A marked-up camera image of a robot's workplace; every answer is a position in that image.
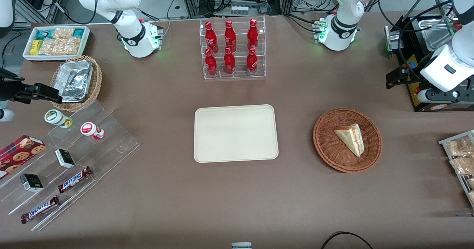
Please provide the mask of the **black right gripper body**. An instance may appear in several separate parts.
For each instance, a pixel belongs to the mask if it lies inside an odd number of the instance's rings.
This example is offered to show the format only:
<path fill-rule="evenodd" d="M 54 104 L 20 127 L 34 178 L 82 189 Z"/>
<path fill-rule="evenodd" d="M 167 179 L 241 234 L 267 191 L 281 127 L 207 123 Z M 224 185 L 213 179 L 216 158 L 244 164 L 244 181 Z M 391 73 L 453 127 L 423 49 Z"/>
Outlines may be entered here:
<path fill-rule="evenodd" d="M 26 99 L 17 97 L 19 92 L 25 90 L 25 86 L 22 83 L 25 79 L 19 77 L 17 74 L 7 71 L 6 69 L 0 69 L 0 100 L 3 101 L 17 101 L 26 102 Z"/>

